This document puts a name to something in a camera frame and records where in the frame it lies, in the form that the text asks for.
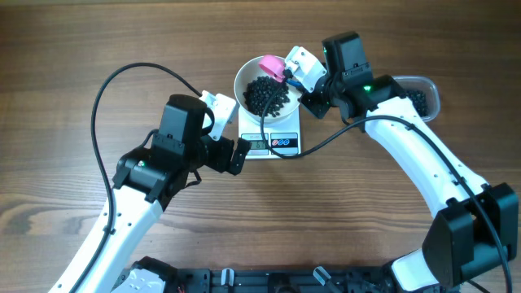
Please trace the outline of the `pink scoop blue handle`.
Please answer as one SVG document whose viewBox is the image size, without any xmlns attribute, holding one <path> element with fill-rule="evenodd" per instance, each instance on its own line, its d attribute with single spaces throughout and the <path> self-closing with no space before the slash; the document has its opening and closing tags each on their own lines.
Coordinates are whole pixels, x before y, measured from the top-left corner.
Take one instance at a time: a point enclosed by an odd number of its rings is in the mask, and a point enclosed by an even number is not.
<svg viewBox="0 0 521 293">
<path fill-rule="evenodd" d="M 288 73 L 286 73 L 286 62 L 282 60 L 282 57 L 264 55 L 258 63 L 258 66 L 270 78 L 273 78 L 279 83 L 285 81 L 287 84 L 296 88 L 302 87 L 302 84 L 299 81 L 293 80 L 292 77 L 289 77 Z"/>
</svg>

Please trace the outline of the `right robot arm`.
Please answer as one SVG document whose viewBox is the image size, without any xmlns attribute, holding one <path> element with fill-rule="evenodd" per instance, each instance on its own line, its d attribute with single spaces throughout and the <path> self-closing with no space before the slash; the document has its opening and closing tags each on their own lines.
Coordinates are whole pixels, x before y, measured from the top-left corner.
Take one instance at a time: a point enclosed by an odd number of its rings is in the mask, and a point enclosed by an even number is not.
<svg viewBox="0 0 521 293">
<path fill-rule="evenodd" d="M 505 183 L 491 186 L 471 171 L 424 123 L 393 77 L 375 77 L 358 34 L 322 43 L 324 60 L 295 49 L 287 66 L 305 89 L 303 105 L 316 117 L 333 107 L 349 128 L 359 127 L 399 164 L 423 196 L 433 218 L 422 246 L 396 260 L 391 275 L 403 292 L 446 288 L 501 267 L 513 283 L 519 204 Z"/>
</svg>

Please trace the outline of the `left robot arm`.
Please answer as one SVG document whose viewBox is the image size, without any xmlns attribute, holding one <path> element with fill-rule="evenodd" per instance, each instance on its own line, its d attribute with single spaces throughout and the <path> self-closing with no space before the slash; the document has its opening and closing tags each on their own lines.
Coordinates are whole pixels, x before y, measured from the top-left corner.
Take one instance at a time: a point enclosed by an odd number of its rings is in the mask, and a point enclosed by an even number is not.
<svg viewBox="0 0 521 293">
<path fill-rule="evenodd" d="M 112 291 L 143 236 L 191 185 L 189 174 L 202 166 L 239 174 L 250 144 L 222 135 L 236 108 L 223 94 L 171 95 L 159 128 L 118 161 L 103 210 L 51 290 Z"/>
</svg>

